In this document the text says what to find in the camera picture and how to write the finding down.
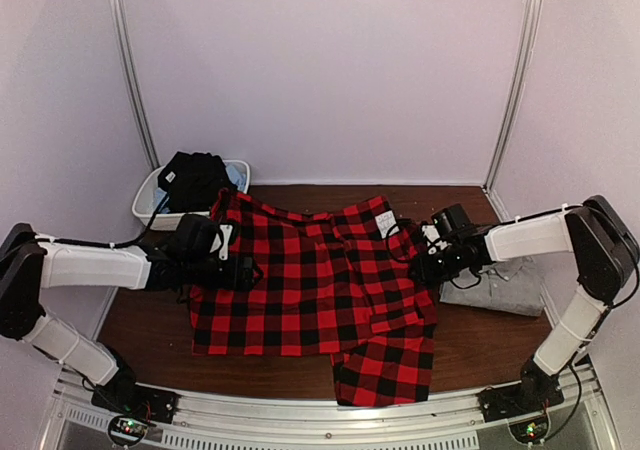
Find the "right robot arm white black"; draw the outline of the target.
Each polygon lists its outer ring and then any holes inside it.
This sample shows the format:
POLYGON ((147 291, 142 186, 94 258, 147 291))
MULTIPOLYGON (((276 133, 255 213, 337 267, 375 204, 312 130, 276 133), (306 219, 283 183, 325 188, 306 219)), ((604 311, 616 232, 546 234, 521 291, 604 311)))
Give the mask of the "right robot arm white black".
POLYGON ((559 307, 545 340, 527 360, 512 400, 535 410, 559 374, 584 350, 606 317, 624 305, 620 292, 639 278, 639 243, 602 195, 494 224, 475 224, 454 205, 432 217, 437 233, 409 263, 410 277, 426 286, 478 274, 499 263, 529 257, 543 266, 543 281, 564 283, 571 295, 559 307))

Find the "white plastic laundry basket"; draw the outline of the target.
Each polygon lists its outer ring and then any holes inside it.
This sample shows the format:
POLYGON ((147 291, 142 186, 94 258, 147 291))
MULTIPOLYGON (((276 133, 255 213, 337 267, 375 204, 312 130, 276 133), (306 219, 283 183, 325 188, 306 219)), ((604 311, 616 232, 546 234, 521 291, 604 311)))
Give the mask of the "white plastic laundry basket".
MULTIPOLYGON (((237 159, 224 159, 224 163, 229 168, 234 168, 241 176, 241 186, 238 190, 247 193, 251 183, 251 167, 243 161, 237 159)), ((158 189, 157 177, 164 169, 163 166, 153 170, 143 181, 133 200, 131 211, 132 214, 143 224, 147 225, 155 211, 160 199, 156 197, 158 189)), ((175 230, 183 213, 160 213, 154 219, 150 229, 153 231, 172 231, 175 230)))

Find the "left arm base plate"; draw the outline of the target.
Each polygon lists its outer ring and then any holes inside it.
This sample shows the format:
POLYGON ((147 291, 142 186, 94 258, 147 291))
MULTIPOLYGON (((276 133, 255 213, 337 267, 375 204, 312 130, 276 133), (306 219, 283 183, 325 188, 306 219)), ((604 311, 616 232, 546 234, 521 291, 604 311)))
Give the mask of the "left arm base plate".
POLYGON ((91 404, 143 422, 171 424, 178 399, 175 392, 138 384, 128 396, 116 395, 111 389, 98 386, 93 391, 91 404))

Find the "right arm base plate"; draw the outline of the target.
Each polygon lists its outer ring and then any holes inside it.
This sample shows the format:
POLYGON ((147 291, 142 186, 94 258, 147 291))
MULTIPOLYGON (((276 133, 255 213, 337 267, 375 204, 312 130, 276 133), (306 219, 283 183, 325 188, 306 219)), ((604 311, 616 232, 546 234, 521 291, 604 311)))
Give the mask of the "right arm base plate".
POLYGON ((526 396, 521 383, 487 387, 477 394, 477 399, 486 423, 541 412, 565 401, 562 391, 556 389, 541 397, 526 396))

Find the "red black plaid shirt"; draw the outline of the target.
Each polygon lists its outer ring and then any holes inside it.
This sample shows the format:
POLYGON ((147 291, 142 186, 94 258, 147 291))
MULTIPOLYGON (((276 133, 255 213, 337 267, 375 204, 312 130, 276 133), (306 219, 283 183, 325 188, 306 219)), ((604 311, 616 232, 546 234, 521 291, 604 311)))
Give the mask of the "red black plaid shirt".
POLYGON ((416 223, 382 196, 296 214, 230 191, 211 217, 236 225, 230 256, 252 257, 263 278, 246 292, 191 290, 194 354, 327 355, 342 405, 428 399, 437 314, 431 291, 408 276, 426 248, 416 223))

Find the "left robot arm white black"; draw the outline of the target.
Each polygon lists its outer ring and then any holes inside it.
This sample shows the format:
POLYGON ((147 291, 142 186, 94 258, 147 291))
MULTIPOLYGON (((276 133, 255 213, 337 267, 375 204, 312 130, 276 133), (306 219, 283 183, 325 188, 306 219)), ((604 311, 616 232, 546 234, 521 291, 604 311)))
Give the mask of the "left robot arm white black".
POLYGON ((127 289, 157 292, 199 286, 248 291, 263 273, 250 256, 233 256, 234 231, 187 216, 157 243, 81 242, 36 232, 18 223, 1 244, 1 335, 23 341, 80 374, 123 414, 144 403, 128 364, 52 313, 49 289, 127 289))

